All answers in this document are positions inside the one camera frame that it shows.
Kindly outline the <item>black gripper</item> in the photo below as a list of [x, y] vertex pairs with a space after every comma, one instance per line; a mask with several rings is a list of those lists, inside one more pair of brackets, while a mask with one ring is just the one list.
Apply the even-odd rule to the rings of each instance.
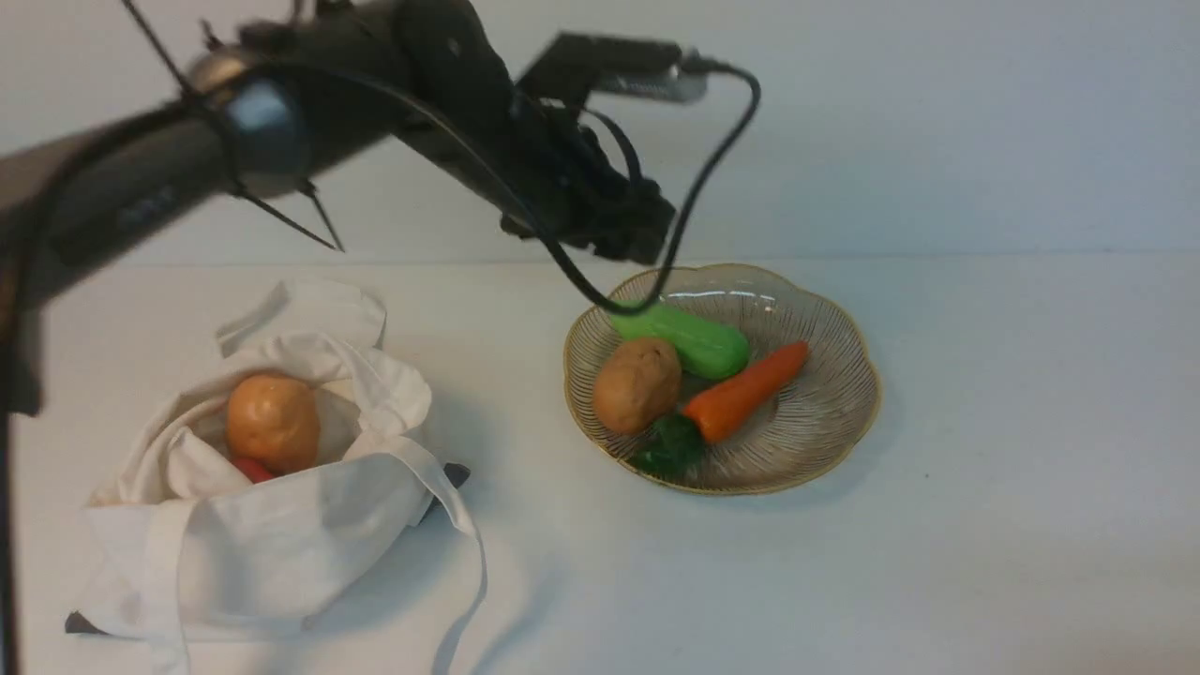
[[508, 103], [499, 129], [504, 177], [551, 239], [610, 261], [656, 264], [676, 210], [613, 119], [580, 107]]

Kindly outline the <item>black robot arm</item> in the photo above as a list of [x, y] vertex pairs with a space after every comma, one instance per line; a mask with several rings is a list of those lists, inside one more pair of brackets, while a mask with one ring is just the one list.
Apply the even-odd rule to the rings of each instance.
[[674, 208], [618, 129], [626, 172], [592, 129], [589, 94], [673, 80], [686, 50], [560, 32], [521, 80], [467, 1], [322, 1], [210, 41], [154, 110], [2, 159], [2, 411], [41, 410], [38, 309], [218, 195], [268, 210], [394, 137], [545, 247], [656, 261]]

